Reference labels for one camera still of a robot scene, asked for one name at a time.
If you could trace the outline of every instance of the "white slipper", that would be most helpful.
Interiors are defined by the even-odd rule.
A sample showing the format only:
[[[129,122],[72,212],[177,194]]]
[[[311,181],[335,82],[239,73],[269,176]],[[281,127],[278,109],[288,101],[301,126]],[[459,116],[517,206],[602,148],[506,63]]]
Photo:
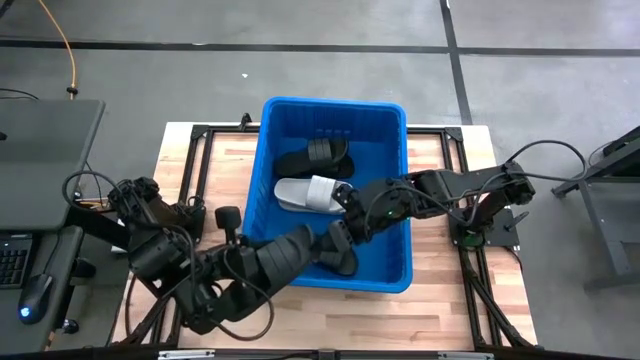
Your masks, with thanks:
[[[344,181],[314,175],[311,179],[280,179],[273,190],[280,206],[288,211],[340,214],[344,209],[331,194]]]

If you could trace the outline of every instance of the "concrete floor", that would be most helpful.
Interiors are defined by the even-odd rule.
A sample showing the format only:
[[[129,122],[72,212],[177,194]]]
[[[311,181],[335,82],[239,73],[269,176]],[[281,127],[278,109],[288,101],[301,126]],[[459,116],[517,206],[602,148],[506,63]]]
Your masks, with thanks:
[[[72,39],[447,45],[438,0],[50,3]],[[640,3],[635,0],[449,3],[459,46],[640,49]],[[57,39],[55,29],[33,0],[16,2],[0,19],[0,37]],[[0,51],[0,86],[30,91],[41,98],[65,96],[69,81],[65,51]],[[393,101],[405,108],[410,123],[461,123],[447,54],[74,53],[80,96],[107,103],[90,161],[94,169],[116,179],[152,175],[166,122],[238,121],[243,112],[259,120],[264,102],[276,95]],[[498,161],[541,138],[569,141],[588,154],[638,125],[640,57],[614,57],[606,52],[589,57],[542,55],[461,56],[472,121],[490,127]],[[576,159],[553,147],[525,153],[520,163],[532,172],[571,176],[579,171]],[[540,344],[554,350],[638,357],[640,288],[585,293],[582,284],[609,269],[582,200],[577,193],[563,201],[553,198],[548,191],[553,183],[534,180],[534,185],[538,191],[534,201],[516,211],[531,212],[519,225],[519,233],[524,278]],[[95,191],[92,186],[88,183],[87,192]],[[83,295],[89,302],[74,299],[85,304],[74,311],[79,316],[92,314],[85,324],[104,331],[78,334],[73,339],[56,338],[55,348],[104,344],[110,312],[97,316],[86,309],[108,306],[106,298],[117,298],[121,289],[112,279],[97,282],[93,289]]]

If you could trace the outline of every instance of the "wooden tabletop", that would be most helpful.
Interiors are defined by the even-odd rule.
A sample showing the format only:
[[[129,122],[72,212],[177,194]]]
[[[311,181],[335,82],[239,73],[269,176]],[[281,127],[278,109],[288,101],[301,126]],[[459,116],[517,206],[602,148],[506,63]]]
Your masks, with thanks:
[[[154,179],[164,200],[178,198],[193,123],[168,123],[158,156]],[[495,165],[486,126],[462,126],[471,170]],[[208,219],[200,249],[224,242],[213,209],[238,206],[244,214],[256,148],[256,134],[217,134],[205,190]],[[455,148],[451,146],[454,163]],[[437,136],[410,135],[409,171],[444,167]],[[196,154],[191,192],[202,144]],[[200,336],[182,329],[180,347],[270,348],[342,350],[465,350],[473,347],[457,251],[450,244],[445,216],[412,220],[413,283],[401,294],[379,294],[334,289],[286,287],[273,297],[276,314],[271,331],[262,339],[240,342],[219,330]],[[513,325],[529,341],[535,333],[522,274],[512,254],[487,248],[487,262],[494,297]],[[141,285],[133,290],[132,326],[144,317],[154,299]],[[486,312],[477,298],[481,325],[489,341]],[[113,340],[124,338],[124,299]],[[226,322],[243,335],[262,330],[267,307],[238,323]]]

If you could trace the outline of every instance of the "blue crate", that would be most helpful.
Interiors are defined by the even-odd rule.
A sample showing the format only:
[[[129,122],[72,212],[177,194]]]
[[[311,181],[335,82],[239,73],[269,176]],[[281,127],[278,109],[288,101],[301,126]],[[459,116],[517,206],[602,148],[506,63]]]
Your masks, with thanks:
[[[407,124],[404,110],[395,104],[344,100],[276,97],[262,112],[243,233],[254,241],[273,239],[296,225],[309,224],[316,234],[340,216],[283,210],[273,194],[278,179],[273,162],[286,152],[303,149],[309,139],[345,137],[355,174],[345,181],[359,188],[380,177],[408,172]],[[360,266],[356,275],[343,277],[309,266],[294,285],[399,293],[411,284],[411,229],[409,221],[376,234],[355,247]]]

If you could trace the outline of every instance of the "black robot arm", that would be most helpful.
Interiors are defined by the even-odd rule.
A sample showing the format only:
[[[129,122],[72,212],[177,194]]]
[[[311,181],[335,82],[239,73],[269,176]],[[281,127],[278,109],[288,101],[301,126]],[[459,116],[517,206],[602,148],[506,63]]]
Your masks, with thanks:
[[[463,231],[483,231],[504,206],[531,200],[535,192],[520,172],[518,164],[509,162],[465,174],[415,172],[374,180],[360,190],[340,186],[333,197],[345,215],[320,235],[300,225],[274,239],[248,239],[235,233],[239,210],[220,208],[216,221],[225,229],[226,243],[198,252],[195,243],[206,210],[201,199],[168,205],[153,180],[140,178],[120,182],[109,201],[131,234],[131,271],[156,298],[175,299],[184,326],[198,334],[219,327],[236,339],[253,340],[257,337],[230,333],[221,322],[245,318],[311,263],[353,275],[358,267],[353,247],[407,218],[449,213]],[[482,201],[458,208],[460,200],[481,194],[486,194]],[[231,282],[222,289],[218,283],[224,279]]]
[[[216,210],[226,244],[195,252],[203,203],[168,205],[158,190],[152,179],[125,180],[109,193],[109,202],[131,234],[127,254],[133,274],[156,298],[172,296],[183,325],[198,334],[247,317],[310,263],[314,234],[308,226],[249,244],[235,234],[240,225],[235,207]],[[218,282],[224,279],[231,283],[222,289]]]
[[[345,209],[344,218],[329,226],[314,249],[316,262],[342,275],[352,275],[358,263],[353,246],[371,241],[408,218],[450,216],[458,231],[477,234],[493,225],[494,216],[508,205],[526,204],[535,190],[515,162],[455,173],[425,170],[398,178],[377,179],[361,189],[341,185],[333,198]],[[459,207],[461,200],[476,197]]]

